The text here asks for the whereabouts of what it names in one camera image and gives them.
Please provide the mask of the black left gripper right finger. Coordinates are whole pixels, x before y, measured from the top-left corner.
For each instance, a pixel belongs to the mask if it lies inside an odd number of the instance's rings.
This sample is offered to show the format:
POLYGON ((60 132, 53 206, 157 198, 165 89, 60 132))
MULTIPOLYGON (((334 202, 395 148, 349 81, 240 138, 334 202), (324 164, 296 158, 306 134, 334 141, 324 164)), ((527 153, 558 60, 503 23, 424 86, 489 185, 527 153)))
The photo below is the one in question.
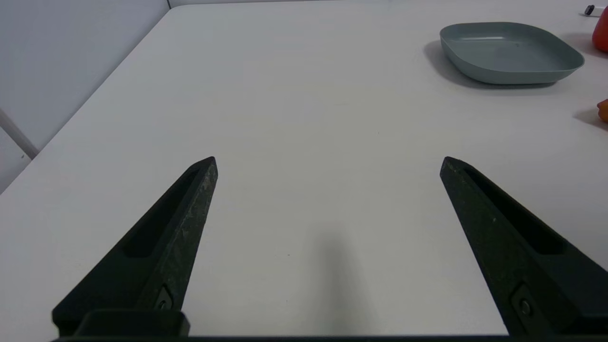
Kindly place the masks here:
POLYGON ((606 336, 608 273, 472 165, 439 173, 511 336, 606 336))

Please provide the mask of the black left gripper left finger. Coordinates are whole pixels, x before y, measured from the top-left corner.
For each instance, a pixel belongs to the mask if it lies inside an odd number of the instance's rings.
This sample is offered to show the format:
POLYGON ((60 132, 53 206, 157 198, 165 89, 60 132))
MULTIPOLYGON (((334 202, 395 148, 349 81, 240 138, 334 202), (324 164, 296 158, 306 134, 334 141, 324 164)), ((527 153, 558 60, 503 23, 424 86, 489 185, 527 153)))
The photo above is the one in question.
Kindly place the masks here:
POLYGON ((216 160, 192 164, 52 310, 61 338, 187 336, 182 313, 216 160))

